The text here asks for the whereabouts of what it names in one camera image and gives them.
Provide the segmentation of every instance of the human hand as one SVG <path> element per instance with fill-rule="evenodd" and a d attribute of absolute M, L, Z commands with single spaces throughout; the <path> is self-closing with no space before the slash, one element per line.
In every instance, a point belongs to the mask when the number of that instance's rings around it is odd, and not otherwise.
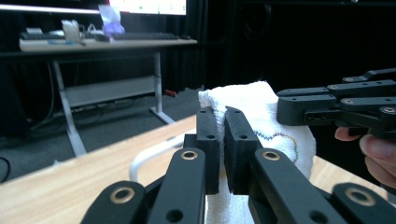
<path fill-rule="evenodd" d="M 338 128 L 335 138 L 353 141 L 359 136 L 349 136 L 348 128 Z M 366 155 L 365 163 L 369 173 L 382 184 L 396 189 L 396 140 L 386 140 L 364 135 L 360 140 L 361 151 Z"/>

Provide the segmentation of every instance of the white cloth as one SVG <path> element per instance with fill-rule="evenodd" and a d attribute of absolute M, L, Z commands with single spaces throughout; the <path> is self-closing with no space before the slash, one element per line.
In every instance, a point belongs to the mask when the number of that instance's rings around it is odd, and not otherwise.
<path fill-rule="evenodd" d="M 213 108 L 219 132 L 224 137 L 224 113 L 226 106 L 241 110 L 263 147 L 285 153 L 307 177 L 311 175 L 316 141 L 307 126 L 291 127 L 276 121 L 277 96 L 265 81 L 248 85 L 218 87 L 200 91 L 201 107 Z M 220 142 L 219 194 L 207 196 L 206 224 L 253 223 L 248 209 L 248 196 L 230 194 L 224 169 L 224 145 Z"/>

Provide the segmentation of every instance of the computer monitor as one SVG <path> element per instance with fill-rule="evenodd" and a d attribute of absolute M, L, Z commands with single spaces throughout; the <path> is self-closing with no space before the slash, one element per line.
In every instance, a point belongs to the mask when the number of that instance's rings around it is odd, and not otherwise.
<path fill-rule="evenodd" d="M 0 10 L 99 14 L 107 0 L 2 0 Z"/>
<path fill-rule="evenodd" d="M 121 12 L 139 14 L 186 15 L 187 0 L 108 0 Z"/>

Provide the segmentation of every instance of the gray desk frame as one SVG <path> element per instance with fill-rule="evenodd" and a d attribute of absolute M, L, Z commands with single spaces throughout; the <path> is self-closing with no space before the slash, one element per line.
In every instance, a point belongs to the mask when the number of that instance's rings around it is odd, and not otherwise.
<path fill-rule="evenodd" d="M 88 41 L 85 46 L 63 45 L 62 42 L 59 45 L 49 45 L 43 41 L 21 41 L 20 46 L 23 51 L 29 52 L 42 52 L 42 51 L 57 51 L 57 50 L 74 50 L 74 51 L 86 51 L 90 49 L 119 49 L 119 48 L 143 48 L 147 46 L 167 46 L 167 45 L 183 45 L 183 44 L 195 44 L 196 41 L 121 41 L 121 42 L 95 42 Z M 51 67 L 56 76 L 56 80 L 59 87 L 59 93 L 61 96 L 64 115 L 67 122 L 67 134 L 77 157 L 83 156 L 87 153 L 81 137 L 76 128 L 73 120 L 71 108 L 74 106 L 95 104 L 103 101 L 115 100 L 129 96 L 136 96 L 140 94 L 155 92 L 156 105 L 151 108 L 151 111 L 162 119 L 165 123 L 174 123 L 165 113 L 163 113 L 163 98 L 162 98 L 162 75 L 161 75 L 161 55 L 159 51 L 153 52 L 152 57 L 154 59 L 154 75 L 139 78 L 130 78 L 120 81 L 112 81 L 107 83 L 98 83 L 77 87 L 66 88 L 62 78 L 62 72 L 60 63 L 70 63 L 68 60 L 52 60 Z M 89 61 L 104 60 L 104 58 L 89 59 Z"/>

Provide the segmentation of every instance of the red object on floor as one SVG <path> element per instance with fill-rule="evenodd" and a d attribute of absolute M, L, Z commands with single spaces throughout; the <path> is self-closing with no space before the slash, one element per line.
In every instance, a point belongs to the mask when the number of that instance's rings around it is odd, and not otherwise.
<path fill-rule="evenodd" d="M 165 90 L 165 95 L 177 97 L 177 92 Z"/>

